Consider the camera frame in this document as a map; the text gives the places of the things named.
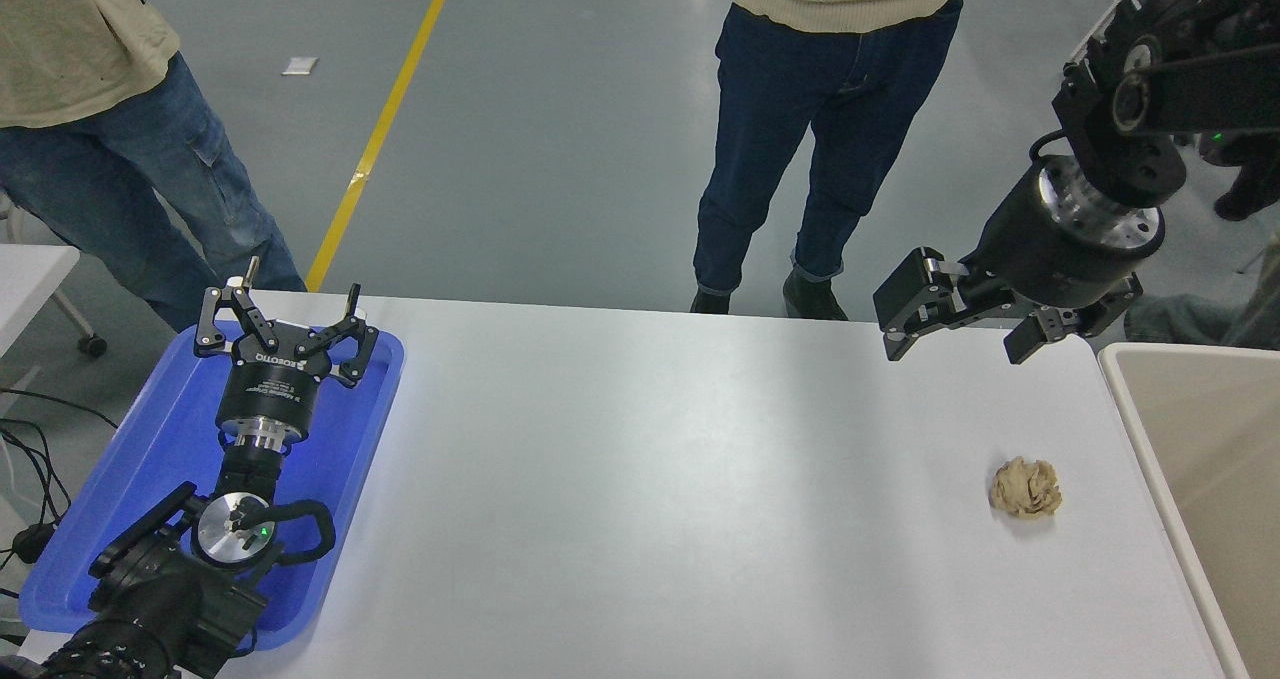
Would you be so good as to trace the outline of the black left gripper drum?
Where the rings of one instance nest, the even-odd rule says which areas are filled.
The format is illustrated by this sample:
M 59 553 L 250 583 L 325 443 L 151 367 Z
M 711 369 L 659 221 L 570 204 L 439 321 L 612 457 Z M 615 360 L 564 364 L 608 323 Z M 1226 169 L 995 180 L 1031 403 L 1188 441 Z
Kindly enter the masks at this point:
M 291 432 L 310 430 L 320 384 L 332 370 L 325 354 L 288 359 L 233 348 L 230 363 L 216 413 L 220 430 L 232 432 L 234 424 L 255 418 L 279 423 Z

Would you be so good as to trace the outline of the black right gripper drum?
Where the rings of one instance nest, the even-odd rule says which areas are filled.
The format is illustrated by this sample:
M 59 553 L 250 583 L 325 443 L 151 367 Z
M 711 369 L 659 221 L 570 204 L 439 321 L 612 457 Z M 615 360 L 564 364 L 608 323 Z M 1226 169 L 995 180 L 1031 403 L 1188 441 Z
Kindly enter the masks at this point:
M 1101 300 L 1161 246 L 1161 211 L 1105 196 L 1076 164 L 1034 164 L 987 220 L 968 256 L 1039 305 Z

